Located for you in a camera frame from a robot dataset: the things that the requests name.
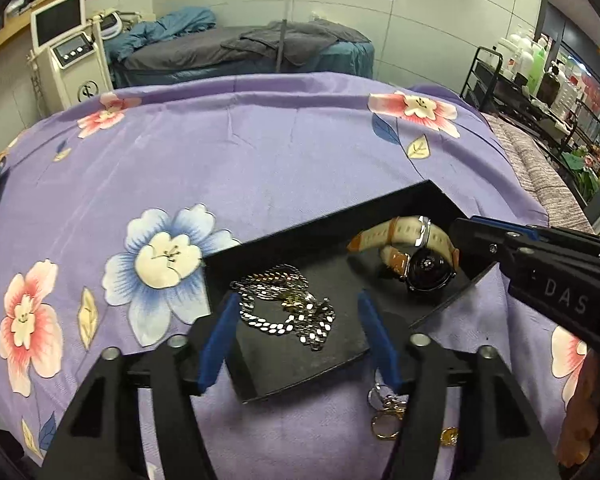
white monitor frame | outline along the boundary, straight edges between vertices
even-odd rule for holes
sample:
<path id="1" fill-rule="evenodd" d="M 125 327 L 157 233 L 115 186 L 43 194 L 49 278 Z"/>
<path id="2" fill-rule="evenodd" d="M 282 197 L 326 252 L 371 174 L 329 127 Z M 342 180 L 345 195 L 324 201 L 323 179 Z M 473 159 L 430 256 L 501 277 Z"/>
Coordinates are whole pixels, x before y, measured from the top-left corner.
<path id="1" fill-rule="evenodd" d="M 77 27 L 71 28 L 71 29 L 63 32 L 62 34 L 59 34 L 58 36 L 52 38 L 51 40 L 47 41 L 46 43 L 43 43 L 43 44 L 38 43 L 38 26 L 36 24 L 36 17 L 39 14 L 42 14 L 43 12 L 45 12 L 46 10 L 49 10 L 51 7 L 61 5 L 65 1 L 67 1 L 67 0 L 56 0 L 44 7 L 40 7 L 39 9 L 34 10 L 31 13 L 31 41 L 33 43 L 33 52 L 35 54 L 40 54 L 40 52 L 42 52 L 46 47 L 51 46 L 52 44 L 55 44 L 58 41 L 64 40 L 65 38 L 68 38 L 72 34 L 75 34 L 76 32 L 83 30 L 83 28 L 86 26 L 87 19 L 86 19 L 86 12 L 84 10 L 84 0 L 80 0 L 80 25 L 77 25 Z"/>

pink flower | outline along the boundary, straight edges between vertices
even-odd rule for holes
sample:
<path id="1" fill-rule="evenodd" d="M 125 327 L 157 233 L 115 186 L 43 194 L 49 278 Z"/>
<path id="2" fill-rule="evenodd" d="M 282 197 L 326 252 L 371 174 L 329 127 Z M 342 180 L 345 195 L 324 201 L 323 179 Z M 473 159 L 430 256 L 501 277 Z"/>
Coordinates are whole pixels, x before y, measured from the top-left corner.
<path id="1" fill-rule="evenodd" d="M 445 132 L 456 139 L 460 137 L 458 130 L 450 122 L 450 120 L 458 118 L 458 110 L 449 103 L 396 92 L 394 94 L 371 94 L 368 108 L 377 114 L 391 115 L 421 124 L 436 132 Z"/>
<path id="2" fill-rule="evenodd" d="M 4 295 L 7 316 L 0 323 L 0 357 L 7 359 L 14 392 L 29 397 L 29 362 L 41 377 L 60 371 L 62 330 L 56 311 L 43 298 L 54 290 L 58 266 L 36 262 L 25 278 L 17 274 Z"/>
<path id="3" fill-rule="evenodd" d="M 138 106 L 141 101 L 139 97 L 118 99 L 113 92 L 101 95 L 100 102 L 105 109 L 78 119 L 78 126 L 82 129 L 78 137 L 85 139 L 98 130 L 106 130 L 112 127 L 124 118 L 125 115 L 122 110 Z"/>
<path id="4" fill-rule="evenodd" d="M 554 377 L 569 378 L 562 389 L 564 409 L 573 397 L 578 384 L 582 364 L 587 356 L 587 345 L 561 326 L 557 326 L 551 336 L 551 354 L 553 357 L 552 373 Z"/>

watch face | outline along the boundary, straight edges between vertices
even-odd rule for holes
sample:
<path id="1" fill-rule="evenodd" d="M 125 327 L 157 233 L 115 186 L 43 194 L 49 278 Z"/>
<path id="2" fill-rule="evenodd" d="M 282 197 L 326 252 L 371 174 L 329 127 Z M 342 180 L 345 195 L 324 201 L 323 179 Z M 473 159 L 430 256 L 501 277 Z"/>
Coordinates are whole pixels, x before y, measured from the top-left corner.
<path id="1" fill-rule="evenodd" d="M 415 290 L 429 292 L 446 285 L 454 275 L 453 267 L 440 254 L 424 247 L 410 258 L 406 281 Z"/>

metal bolt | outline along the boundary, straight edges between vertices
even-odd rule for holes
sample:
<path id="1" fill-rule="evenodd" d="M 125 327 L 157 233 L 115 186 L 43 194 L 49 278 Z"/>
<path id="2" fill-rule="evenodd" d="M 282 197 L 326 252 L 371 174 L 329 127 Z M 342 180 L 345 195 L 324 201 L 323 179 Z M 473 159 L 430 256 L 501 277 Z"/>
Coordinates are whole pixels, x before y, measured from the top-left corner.
<path id="1" fill-rule="evenodd" d="M 426 334 L 413 334 L 409 341 L 416 346 L 427 346 L 431 343 L 430 337 Z"/>
<path id="2" fill-rule="evenodd" d="M 182 334 L 172 335 L 167 341 L 167 344 L 171 348 L 181 348 L 187 344 L 187 336 Z"/>
<path id="3" fill-rule="evenodd" d="M 105 348 L 100 355 L 105 361 L 113 361 L 113 359 L 120 356 L 120 348 L 110 346 L 109 348 Z"/>
<path id="4" fill-rule="evenodd" d="M 498 351 L 489 345 L 481 346 L 478 349 L 478 353 L 485 359 L 494 359 L 498 356 Z"/>

black box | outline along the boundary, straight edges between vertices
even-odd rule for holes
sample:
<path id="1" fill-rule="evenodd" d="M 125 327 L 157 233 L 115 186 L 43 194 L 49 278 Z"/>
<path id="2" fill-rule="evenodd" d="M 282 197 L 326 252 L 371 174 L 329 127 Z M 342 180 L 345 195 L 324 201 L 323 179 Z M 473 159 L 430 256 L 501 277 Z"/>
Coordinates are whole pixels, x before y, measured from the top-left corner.
<path id="1" fill-rule="evenodd" d="M 486 260 L 460 256 L 461 270 L 442 290 L 410 292 L 380 261 L 378 250 L 349 254 L 346 245 L 360 231 L 397 216 L 427 216 L 448 233 L 451 222 L 466 218 L 431 181 L 344 209 L 206 258 L 209 304 L 222 300 L 233 280 L 291 264 L 309 281 L 309 292 L 329 298 L 336 319 L 322 350 L 314 352 L 295 334 L 273 336 L 238 322 L 236 344 L 226 362 L 242 400 L 265 397 L 359 358 L 367 349 L 358 320 L 357 297 L 365 288 L 382 309 L 411 326 L 445 308 L 491 268 Z M 282 323 L 279 302 L 256 300 L 254 314 Z"/>

